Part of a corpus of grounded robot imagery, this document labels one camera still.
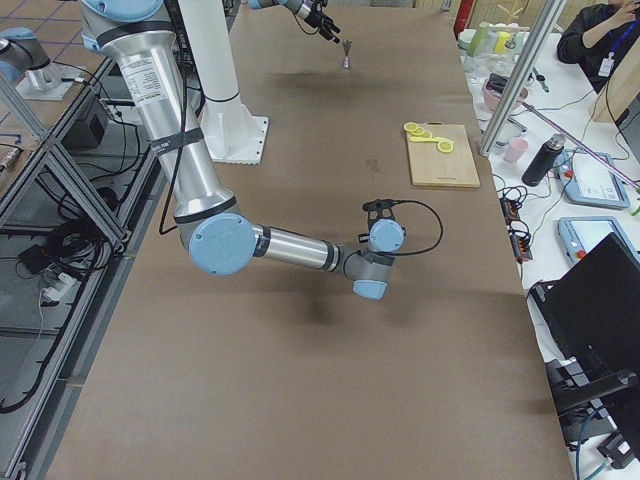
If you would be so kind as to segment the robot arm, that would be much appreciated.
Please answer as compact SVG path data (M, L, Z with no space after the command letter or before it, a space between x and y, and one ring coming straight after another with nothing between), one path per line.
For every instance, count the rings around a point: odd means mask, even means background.
M334 43L340 42L338 37L340 28L335 25L330 16L324 13L324 8L328 5L326 0L248 0L247 4L252 10L271 7L286 8L296 20L302 20L314 29L314 34L319 34Z
M268 121L243 104L223 7L182 1L173 20L161 1L84 1L87 49L113 59L175 196L174 220L193 263L231 275L264 257L339 271L356 294L382 298L404 232L394 219L368 224L362 249L255 224L238 210L216 162L260 161Z

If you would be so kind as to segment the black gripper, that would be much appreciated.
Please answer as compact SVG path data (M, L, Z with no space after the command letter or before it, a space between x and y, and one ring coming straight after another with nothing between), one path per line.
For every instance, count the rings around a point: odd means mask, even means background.
M318 28L318 33L326 40L335 42L340 28L334 20L325 15L323 9L327 1L303 1L301 4L301 19L313 28Z

